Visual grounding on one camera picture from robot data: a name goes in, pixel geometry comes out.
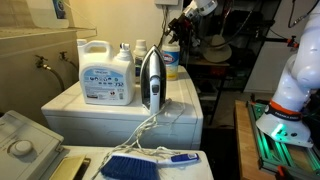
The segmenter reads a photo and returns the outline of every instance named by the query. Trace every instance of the clothes iron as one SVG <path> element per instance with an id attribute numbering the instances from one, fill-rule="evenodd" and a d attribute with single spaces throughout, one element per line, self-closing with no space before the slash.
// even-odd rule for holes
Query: clothes iron
<path id="1" fill-rule="evenodd" d="M 140 72 L 142 105 L 155 114 L 165 103 L 166 98 L 166 65 L 163 55 L 154 45 L 144 57 Z"/>

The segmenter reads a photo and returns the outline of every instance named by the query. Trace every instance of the jug handle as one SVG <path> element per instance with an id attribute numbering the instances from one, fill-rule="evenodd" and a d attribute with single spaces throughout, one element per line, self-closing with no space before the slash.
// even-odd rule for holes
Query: jug handle
<path id="1" fill-rule="evenodd" d="M 112 57 L 112 46 L 110 45 L 109 42 L 106 41 L 91 41 L 89 43 L 87 43 L 85 45 L 85 49 L 84 51 L 89 53 L 90 48 L 92 47 L 102 47 L 102 48 L 106 48 L 106 52 L 108 54 L 109 57 Z"/>

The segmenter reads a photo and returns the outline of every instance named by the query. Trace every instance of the white plastic jug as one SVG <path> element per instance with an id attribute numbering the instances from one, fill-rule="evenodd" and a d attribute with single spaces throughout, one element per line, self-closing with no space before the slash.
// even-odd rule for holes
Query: white plastic jug
<path id="1" fill-rule="evenodd" d="M 68 28 L 63 0 L 27 0 L 34 24 L 41 28 Z"/>
<path id="2" fill-rule="evenodd" d="M 93 48 L 105 51 L 94 52 Z M 134 96 L 134 62 L 130 49 L 120 49 L 113 57 L 113 48 L 106 41 L 78 44 L 79 80 L 88 104 L 127 105 Z"/>

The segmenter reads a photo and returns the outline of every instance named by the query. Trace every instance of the green light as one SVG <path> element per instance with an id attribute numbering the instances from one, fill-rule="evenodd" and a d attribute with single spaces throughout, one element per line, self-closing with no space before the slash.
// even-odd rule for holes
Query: green light
<path id="1" fill-rule="evenodd" d="M 274 129 L 274 131 L 271 133 L 272 137 L 276 137 L 277 133 L 280 131 L 280 129 L 283 127 L 283 124 L 278 124 L 278 126 L 276 127 L 276 129 Z"/>

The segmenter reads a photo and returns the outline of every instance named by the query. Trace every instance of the blue brush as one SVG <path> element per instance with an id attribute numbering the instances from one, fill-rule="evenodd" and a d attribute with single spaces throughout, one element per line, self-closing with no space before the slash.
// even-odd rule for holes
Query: blue brush
<path id="1" fill-rule="evenodd" d="M 164 160 L 155 160 L 126 153 L 113 153 L 101 169 L 109 178 L 130 180 L 159 179 L 157 165 L 185 164 L 199 160 L 197 153 L 180 154 Z"/>

